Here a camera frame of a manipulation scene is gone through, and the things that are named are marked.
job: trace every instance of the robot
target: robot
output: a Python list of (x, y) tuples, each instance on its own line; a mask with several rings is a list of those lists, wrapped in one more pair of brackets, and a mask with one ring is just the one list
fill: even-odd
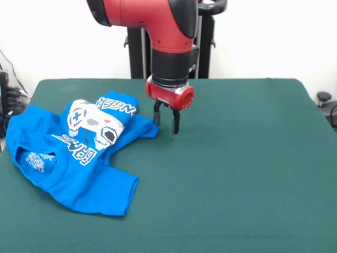
[(196, 68), (199, 47), (194, 45), (199, 11), (226, 9), (227, 0), (87, 0), (95, 20), (104, 26), (143, 28), (151, 40), (151, 76), (145, 90), (155, 100), (154, 122), (160, 124), (160, 106), (173, 110), (173, 133), (179, 132), (180, 111), (188, 108), (194, 89), (188, 77)]

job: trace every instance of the cable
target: cable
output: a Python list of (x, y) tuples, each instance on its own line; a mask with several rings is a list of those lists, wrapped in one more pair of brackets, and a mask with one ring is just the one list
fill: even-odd
[(18, 82), (19, 85), (21, 86), (22, 90), (23, 90), (26, 94), (28, 94), (27, 90), (23, 87), (22, 83), (21, 83), (21, 82), (19, 81), (19, 79), (17, 78), (16, 73), (15, 73), (15, 70), (14, 70), (14, 66), (13, 66), (12, 62), (6, 57), (6, 55), (4, 54), (4, 52), (1, 51), (1, 49), (0, 49), (0, 53), (1, 53), (2, 56), (5, 58), (5, 60), (8, 61), (8, 63), (11, 65), (12, 70), (13, 70), (13, 74), (14, 74), (14, 76), (15, 76), (17, 82)]

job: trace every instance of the green tablecloth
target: green tablecloth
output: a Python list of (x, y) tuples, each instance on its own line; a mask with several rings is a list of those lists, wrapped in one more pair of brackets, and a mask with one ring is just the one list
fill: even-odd
[[(114, 155), (140, 178), (125, 218), (69, 211), (0, 156), (0, 252), (335, 252), (337, 138), (296, 80), (191, 80), (171, 132)], [(31, 104), (61, 113), (110, 90), (139, 99), (142, 80), (47, 80)]]

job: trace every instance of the t-shirt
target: t-shirt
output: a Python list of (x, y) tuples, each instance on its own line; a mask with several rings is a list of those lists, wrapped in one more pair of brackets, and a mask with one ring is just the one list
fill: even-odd
[(33, 185), (74, 211), (124, 216), (139, 179), (111, 167), (109, 157), (158, 132), (137, 108), (134, 97), (117, 92), (93, 104), (73, 101), (61, 114), (29, 106), (9, 122), (12, 161)]

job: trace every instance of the black knob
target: black knob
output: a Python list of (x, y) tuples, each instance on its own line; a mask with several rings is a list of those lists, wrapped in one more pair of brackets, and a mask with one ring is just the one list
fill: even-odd
[(331, 94), (325, 91), (317, 93), (317, 97), (321, 102), (326, 102), (331, 99)]
[(212, 0), (213, 3), (198, 3), (199, 16), (213, 16), (224, 12), (227, 8), (227, 0)]

